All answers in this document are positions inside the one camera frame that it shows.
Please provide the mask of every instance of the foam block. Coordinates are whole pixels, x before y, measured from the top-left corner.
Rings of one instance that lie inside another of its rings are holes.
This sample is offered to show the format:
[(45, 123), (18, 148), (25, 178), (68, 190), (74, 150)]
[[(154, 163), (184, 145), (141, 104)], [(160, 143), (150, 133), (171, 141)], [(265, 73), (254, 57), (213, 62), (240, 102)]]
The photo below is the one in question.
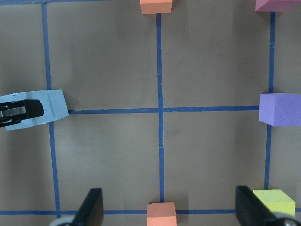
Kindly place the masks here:
[(301, 126), (301, 95), (260, 94), (259, 121), (271, 126)]
[(170, 13), (173, 0), (140, 0), (142, 14)]
[(296, 203), (281, 190), (254, 190), (253, 193), (271, 211), (295, 216)]
[(16, 125), (6, 126), (6, 130), (24, 129), (36, 125), (46, 124), (69, 115), (63, 91), (61, 89), (9, 94), (0, 97), (0, 103), (25, 99), (39, 100), (43, 105), (44, 115), (41, 117), (22, 120)]
[(255, 11), (285, 12), (298, 5), (301, 0), (256, 0)]
[(176, 226), (174, 202), (152, 203), (147, 205), (147, 226)]

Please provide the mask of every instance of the light blue block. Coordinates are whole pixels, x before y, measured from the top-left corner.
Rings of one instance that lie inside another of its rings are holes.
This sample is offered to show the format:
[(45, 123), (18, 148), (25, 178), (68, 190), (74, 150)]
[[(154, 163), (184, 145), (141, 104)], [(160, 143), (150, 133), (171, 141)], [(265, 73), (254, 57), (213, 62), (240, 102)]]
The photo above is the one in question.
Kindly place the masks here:
[(21, 123), (16, 125), (6, 126), (6, 130), (24, 129), (46, 124), (69, 115), (63, 91), (61, 89), (14, 93), (0, 97), (0, 103), (25, 99), (39, 100), (43, 105), (44, 115), (41, 117), (22, 120)]

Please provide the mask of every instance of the yellow block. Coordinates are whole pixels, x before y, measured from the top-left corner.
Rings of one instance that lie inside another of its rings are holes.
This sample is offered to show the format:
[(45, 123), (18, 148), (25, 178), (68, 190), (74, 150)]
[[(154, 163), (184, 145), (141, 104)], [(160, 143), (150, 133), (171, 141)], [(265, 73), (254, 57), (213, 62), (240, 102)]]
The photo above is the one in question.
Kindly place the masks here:
[(296, 203), (281, 190), (254, 190), (253, 193), (271, 211), (295, 216)]

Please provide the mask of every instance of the gray floor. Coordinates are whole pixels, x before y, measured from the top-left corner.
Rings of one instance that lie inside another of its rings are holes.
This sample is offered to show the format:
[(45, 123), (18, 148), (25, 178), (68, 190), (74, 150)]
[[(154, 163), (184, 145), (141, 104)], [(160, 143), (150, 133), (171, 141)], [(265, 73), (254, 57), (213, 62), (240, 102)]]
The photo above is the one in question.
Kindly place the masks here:
[[(269, 13), (255, 0), (174, 0), (162, 15), (164, 107), (259, 105), (269, 83)], [(138, 0), (48, 3), (52, 89), (69, 110), (158, 108), (156, 15)], [(301, 5), (276, 16), (275, 92), (301, 93)], [(46, 89), (41, 4), (0, 6), (0, 96)], [(61, 211), (102, 187), (105, 210), (159, 202), (158, 113), (70, 115), (54, 123)], [(267, 126), (258, 111), (164, 113), (165, 201), (232, 210), (236, 185), (263, 189)], [(301, 128), (273, 128), (269, 188), (301, 208)], [(49, 126), (0, 129), (0, 224), (55, 214)], [(180, 226), (238, 226), (234, 214), (179, 214)], [(105, 215), (104, 226), (146, 216)]]

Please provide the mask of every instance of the orange block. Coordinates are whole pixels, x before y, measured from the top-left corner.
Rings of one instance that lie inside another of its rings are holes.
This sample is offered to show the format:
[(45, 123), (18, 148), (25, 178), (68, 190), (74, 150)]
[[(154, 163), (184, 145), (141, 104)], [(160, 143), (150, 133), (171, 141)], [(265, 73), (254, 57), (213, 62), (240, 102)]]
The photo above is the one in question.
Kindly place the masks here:
[(173, 0), (140, 0), (142, 14), (170, 13)]
[(176, 226), (174, 202), (152, 203), (147, 205), (147, 226)]

